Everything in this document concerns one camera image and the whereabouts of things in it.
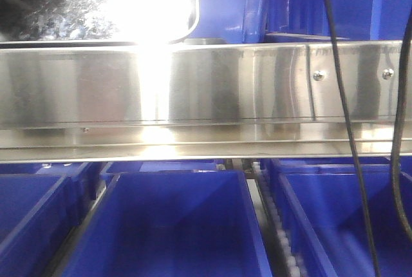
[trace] blue storage bin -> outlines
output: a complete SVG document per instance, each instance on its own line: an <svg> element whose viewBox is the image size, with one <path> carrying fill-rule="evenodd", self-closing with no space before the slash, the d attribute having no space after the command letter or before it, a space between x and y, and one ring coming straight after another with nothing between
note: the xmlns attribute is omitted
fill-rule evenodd
<svg viewBox="0 0 412 277"><path fill-rule="evenodd" d="M271 32L329 35L323 0L270 0ZM288 17L288 26L278 26L279 7ZM339 37L352 40L401 39L406 27L412 0L332 0Z"/></svg>
<svg viewBox="0 0 412 277"><path fill-rule="evenodd" d="M268 0L200 0L200 21L190 37L258 43L266 29Z"/></svg>
<svg viewBox="0 0 412 277"><path fill-rule="evenodd" d="M114 174L159 171L215 171L223 159L108 162L100 177L108 185Z"/></svg>
<svg viewBox="0 0 412 277"><path fill-rule="evenodd" d="M52 164L0 164L2 174L67 175L71 178L73 191L70 215L75 224L86 216L91 202L96 199L99 172L102 164L95 163L52 163Z"/></svg>
<svg viewBox="0 0 412 277"><path fill-rule="evenodd" d="M395 212L389 173L364 174L382 277L409 277L412 243ZM282 174L283 225L311 277L374 277L355 174ZM412 178L401 174L412 218Z"/></svg>
<svg viewBox="0 0 412 277"><path fill-rule="evenodd" d="M38 277L71 229L67 177L0 175L0 276Z"/></svg>
<svg viewBox="0 0 412 277"><path fill-rule="evenodd" d="M389 159L385 157L361 157L362 170L365 173L389 171ZM277 200L279 175L281 173L354 173L355 166L351 157L339 158L271 158L261 159L261 169L267 170L272 197Z"/></svg>
<svg viewBox="0 0 412 277"><path fill-rule="evenodd" d="M244 175L119 174L61 276L271 276Z"/></svg>

